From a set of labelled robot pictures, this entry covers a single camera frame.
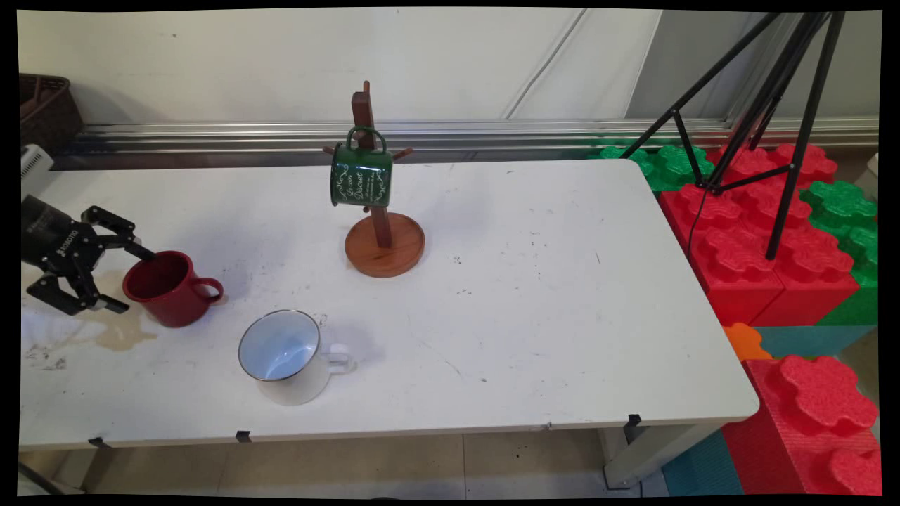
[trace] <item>green enamel mug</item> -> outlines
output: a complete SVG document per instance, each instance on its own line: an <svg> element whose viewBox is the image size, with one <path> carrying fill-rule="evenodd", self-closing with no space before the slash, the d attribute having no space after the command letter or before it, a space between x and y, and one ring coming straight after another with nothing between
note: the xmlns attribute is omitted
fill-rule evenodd
<svg viewBox="0 0 900 506"><path fill-rule="evenodd" d="M367 131L378 136L382 150L351 146L353 134ZM374 128L354 127L346 134L346 146L335 147L331 159L331 203L387 207L391 200L393 158L382 134Z"/></svg>

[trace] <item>red mug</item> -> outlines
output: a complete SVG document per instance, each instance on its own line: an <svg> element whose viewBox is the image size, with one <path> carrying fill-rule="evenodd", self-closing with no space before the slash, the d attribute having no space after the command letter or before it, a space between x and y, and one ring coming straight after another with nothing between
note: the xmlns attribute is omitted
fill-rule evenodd
<svg viewBox="0 0 900 506"><path fill-rule="evenodd" d="M219 293L210 297L202 286ZM167 327L190 325L225 293L211 277L197 277L191 258L180 251L160 251L152 260L141 260L121 282L125 296L144 306Z"/></svg>

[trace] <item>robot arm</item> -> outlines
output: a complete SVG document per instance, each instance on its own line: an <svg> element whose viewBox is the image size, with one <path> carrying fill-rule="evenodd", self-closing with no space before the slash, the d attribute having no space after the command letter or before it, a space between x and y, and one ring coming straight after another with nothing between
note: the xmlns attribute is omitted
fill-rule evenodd
<svg viewBox="0 0 900 506"><path fill-rule="evenodd" d="M26 292L69 315L104 307L126 312L128 304L98 292L91 271L110 248L124 248L142 260L156 255L140 245L134 236L134 223L128 220L97 206L88 208L81 218L82 221L74 221L31 195L22 200L22 262L44 272ZM111 230L114 235L98 236L93 225ZM76 295L62 290L61 277Z"/></svg>

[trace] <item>wooden stand base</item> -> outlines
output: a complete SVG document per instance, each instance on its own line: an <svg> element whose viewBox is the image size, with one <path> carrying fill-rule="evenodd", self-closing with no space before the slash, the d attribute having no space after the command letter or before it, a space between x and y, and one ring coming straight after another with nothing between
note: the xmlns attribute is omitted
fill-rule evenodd
<svg viewBox="0 0 900 506"><path fill-rule="evenodd" d="M412 269L425 251L425 232L409 216L388 212L393 241L379 248L372 216L360 220L344 241L346 257L356 270L371 277L394 277Z"/></svg>

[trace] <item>white wall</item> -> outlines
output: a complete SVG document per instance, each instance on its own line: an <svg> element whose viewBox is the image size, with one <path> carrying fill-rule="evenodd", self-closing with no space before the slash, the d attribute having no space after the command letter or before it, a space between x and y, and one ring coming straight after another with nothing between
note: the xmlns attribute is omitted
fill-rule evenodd
<svg viewBox="0 0 900 506"><path fill-rule="evenodd" d="M68 77L86 122L505 117L579 9L19 11L19 68ZM514 119L624 117L659 19L591 9Z"/></svg>

